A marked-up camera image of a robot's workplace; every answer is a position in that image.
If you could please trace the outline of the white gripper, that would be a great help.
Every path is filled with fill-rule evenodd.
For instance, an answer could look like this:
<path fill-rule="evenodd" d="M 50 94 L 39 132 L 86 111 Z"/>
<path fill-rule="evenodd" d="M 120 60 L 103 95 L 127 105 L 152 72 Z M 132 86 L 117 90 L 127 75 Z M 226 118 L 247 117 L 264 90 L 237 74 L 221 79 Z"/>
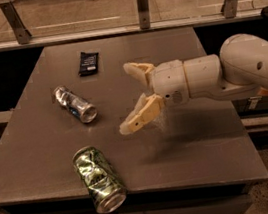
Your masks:
<path fill-rule="evenodd" d="M 180 60 L 162 63 L 157 67 L 150 63 L 136 62 L 127 62 L 123 66 L 124 72 L 137 79 L 139 83 L 146 87 L 151 83 L 155 94 L 146 96 L 142 93 L 133 111 L 120 125 L 119 131 L 122 135 L 133 134 L 156 119 L 165 104 L 168 107 L 176 106 L 190 100 L 186 74 Z"/>

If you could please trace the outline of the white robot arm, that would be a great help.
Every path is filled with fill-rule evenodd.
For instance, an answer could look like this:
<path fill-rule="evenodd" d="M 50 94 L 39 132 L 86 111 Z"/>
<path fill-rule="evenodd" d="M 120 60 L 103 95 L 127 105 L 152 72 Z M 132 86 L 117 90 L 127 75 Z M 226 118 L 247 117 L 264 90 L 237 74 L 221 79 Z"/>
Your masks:
<path fill-rule="evenodd" d="M 223 42 L 219 52 L 191 60 L 167 61 L 159 66 L 124 64 L 124 71 L 151 93 L 140 96 L 120 125 L 120 133 L 133 134 L 156 119 L 165 106 L 200 97 L 233 101 L 268 92 L 267 40 L 235 34 Z"/>

